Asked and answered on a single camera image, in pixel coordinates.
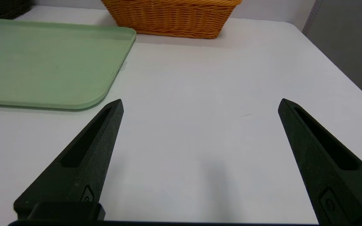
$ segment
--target table surface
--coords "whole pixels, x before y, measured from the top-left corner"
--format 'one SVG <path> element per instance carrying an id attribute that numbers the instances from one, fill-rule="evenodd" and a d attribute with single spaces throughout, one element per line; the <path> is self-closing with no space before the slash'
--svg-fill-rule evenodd
<path id="1" fill-rule="evenodd" d="M 106 10 L 36 6 L 20 20 L 114 25 Z M 124 115 L 106 220 L 316 223 L 277 108 L 304 107 L 362 159 L 362 91 L 288 23 L 229 19 L 215 40 L 138 35 L 83 111 L 0 107 L 0 225 L 108 102 Z"/>

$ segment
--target green tray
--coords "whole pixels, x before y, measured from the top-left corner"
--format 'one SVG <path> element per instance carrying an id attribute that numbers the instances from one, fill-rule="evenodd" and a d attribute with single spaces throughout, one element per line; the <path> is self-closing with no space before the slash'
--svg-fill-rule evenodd
<path id="1" fill-rule="evenodd" d="M 82 109 L 108 92 L 135 30 L 0 19 L 0 105 Z"/>

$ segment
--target dark wicker basket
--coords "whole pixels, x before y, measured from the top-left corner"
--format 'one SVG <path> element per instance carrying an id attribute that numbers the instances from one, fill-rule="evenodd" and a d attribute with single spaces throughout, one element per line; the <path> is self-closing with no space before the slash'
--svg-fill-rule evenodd
<path id="1" fill-rule="evenodd" d="M 28 12 L 32 0 L 0 0 L 0 19 L 15 19 Z"/>

